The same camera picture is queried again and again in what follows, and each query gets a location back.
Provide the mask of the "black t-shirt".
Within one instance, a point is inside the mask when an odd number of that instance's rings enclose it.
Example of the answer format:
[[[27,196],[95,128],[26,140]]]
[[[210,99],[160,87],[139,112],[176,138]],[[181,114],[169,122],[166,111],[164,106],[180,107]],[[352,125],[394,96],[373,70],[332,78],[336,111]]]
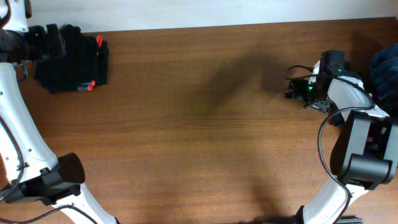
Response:
[[[60,29],[66,43],[66,55],[37,62],[34,79],[51,93],[77,91],[80,79],[79,65],[95,47],[95,39],[81,32],[78,26],[65,25]]]

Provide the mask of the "black garment red band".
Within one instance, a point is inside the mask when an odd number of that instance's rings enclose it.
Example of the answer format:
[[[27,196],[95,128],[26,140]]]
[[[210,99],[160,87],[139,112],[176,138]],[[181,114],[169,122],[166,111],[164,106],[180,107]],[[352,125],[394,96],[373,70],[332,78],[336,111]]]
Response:
[[[108,82],[108,43],[101,35],[90,37],[91,43],[93,39],[95,39],[94,49],[89,51],[85,61],[78,67],[80,79],[77,91],[92,91],[95,87],[106,85]]]

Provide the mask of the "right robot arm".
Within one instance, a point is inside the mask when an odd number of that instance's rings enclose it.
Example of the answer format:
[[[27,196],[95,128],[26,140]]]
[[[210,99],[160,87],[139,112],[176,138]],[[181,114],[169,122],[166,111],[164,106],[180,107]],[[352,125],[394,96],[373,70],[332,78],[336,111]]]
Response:
[[[306,108],[328,115],[317,136],[328,180],[291,223],[362,223],[361,218],[344,213],[360,196],[394,178],[397,119],[377,105],[362,78],[349,70],[343,51],[322,52],[307,70],[306,76],[285,76],[290,82],[285,97],[302,100]]]

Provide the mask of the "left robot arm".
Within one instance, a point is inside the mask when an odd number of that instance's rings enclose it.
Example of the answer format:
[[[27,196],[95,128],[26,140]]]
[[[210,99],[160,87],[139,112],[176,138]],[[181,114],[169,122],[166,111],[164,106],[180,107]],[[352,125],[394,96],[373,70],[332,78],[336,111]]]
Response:
[[[40,201],[75,223],[116,223],[95,200],[75,153],[57,157],[41,137],[19,89],[16,66],[35,62],[35,79],[52,93],[90,91],[107,82],[109,50],[99,37],[55,24],[1,29],[1,157],[6,203]]]

